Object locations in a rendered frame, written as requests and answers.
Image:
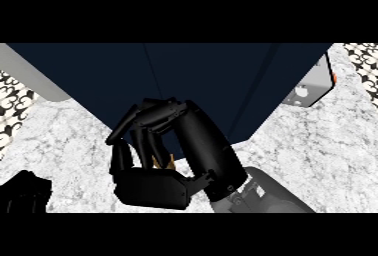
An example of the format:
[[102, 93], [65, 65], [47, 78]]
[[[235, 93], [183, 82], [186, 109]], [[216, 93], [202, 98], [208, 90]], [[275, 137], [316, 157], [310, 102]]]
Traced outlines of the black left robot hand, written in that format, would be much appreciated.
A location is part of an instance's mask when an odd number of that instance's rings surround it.
[[46, 213], [52, 196], [52, 181], [21, 170], [0, 185], [0, 213]]

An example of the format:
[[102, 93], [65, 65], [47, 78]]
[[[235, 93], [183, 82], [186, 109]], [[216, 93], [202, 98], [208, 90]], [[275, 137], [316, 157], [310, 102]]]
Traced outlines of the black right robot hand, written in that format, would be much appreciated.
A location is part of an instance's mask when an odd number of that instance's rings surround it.
[[[161, 162], [168, 162], [170, 152], [161, 139], [167, 132], [176, 134], [193, 173], [190, 177], [177, 170], [154, 168], [152, 154]], [[106, 144], [112, 147], [114, 193], [127, 205], [183, 210], [198, 192], [217, 202], [247, 180], [230, 143], [190, 100], [146, 98], [130, 107]]]

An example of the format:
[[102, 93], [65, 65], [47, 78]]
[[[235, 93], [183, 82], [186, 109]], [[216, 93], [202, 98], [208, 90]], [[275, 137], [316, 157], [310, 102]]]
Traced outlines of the small tan bottle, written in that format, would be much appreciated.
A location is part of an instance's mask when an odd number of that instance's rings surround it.
[[165, 160], [168, 161], [167, 163], [164, 161], [161, 162], [157, 156], [152, 154], [154, 168], [176, 170], [174, 155], [168, 153], [168, 158]]

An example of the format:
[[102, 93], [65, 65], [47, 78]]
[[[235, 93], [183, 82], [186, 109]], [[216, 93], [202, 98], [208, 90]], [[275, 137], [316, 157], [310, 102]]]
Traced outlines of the large dark navy cabinet door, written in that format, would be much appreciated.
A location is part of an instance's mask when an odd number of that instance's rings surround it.
[[[250, 138], [323, 54], [326, 43], [6, 43], [114, 128], [152, 98], [190, 100], [230, 144]], [[183, 158], [176, 134], [164, 146]]]

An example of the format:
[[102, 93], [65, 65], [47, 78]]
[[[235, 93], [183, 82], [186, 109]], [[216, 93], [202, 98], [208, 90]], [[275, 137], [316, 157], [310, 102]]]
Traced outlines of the pale grey cabinet panel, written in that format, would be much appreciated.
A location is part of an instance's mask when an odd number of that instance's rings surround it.
[[6, 43], [0, 43], [0, 70], [15, 77], [46, 100], [61, 102], [71, 98]]

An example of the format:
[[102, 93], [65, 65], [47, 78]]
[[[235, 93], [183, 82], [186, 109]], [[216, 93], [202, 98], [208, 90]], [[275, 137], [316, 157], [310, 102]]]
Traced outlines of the grey appliance with orange trim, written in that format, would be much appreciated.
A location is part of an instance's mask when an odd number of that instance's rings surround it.
[[329, 55], [323, 54], [282, 103], [304, 108], [312, 107], [334, 89], [335, 83], [337, 75], [332, 71]]

